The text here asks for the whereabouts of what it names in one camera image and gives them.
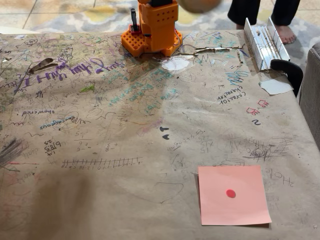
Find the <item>gray rug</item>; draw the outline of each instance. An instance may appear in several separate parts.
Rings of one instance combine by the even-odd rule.
[[[77,33],[77,32],[122,32],[131,24],[130,8],[137,8],[137,0],[127,0],[122,3],[110,3],[108,7],[97,7],[84,12],[68,14],[43,23],[32,30],[41,33]],[[232,30],[232,23],[227,13],[230,3],[222,3],[214,10],[199,15],[187,12],[180,14],[176,28],[183,30]],[[266,25],[258,20],[258,25]],[[286,49],[291,61],[304,71],[307,64],[309,49],[320,42],[320,28],[304,20],[294,18],[290,25],[297,40],[287,44]]]

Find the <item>person's foot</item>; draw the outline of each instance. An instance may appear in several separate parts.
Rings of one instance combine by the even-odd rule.
[[[283,44],[292,44],[296,39],[296,35],[288,26],[274,25]]]
[[[244,26],[244,25],[239,25],[239,24],[237,24],[235,28],[236,28],[237,30],[243,30],[243,29],[245,29],[245,26]]]

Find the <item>gray chair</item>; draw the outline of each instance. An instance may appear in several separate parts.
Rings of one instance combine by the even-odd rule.
[[[320,42],[309,50],[299,104],[320,149]]]

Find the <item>orange robot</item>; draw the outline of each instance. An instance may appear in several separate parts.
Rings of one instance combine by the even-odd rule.
[[[131,9],[132,25],[121,35],[122,45],[134,57],[143,53],[163,53],[170,57],[183,43],[175,29],[178,20],[176,0],[138,0],[139,20]]]

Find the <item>white paper scrap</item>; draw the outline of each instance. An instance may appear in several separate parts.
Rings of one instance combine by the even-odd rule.
[[[23,40],[27,35],[18,35],[14,39]]]
[[[286,76],[279,76],[275,79],[259,82],[261,88],[266,90],[270,95],[283,94],[293,90]]]
[[[169,60],[165,60],[162,62],[162,67],[169,71],[177,71],[188,67],[189,60],[193,58],[193,56],[174,56]]]

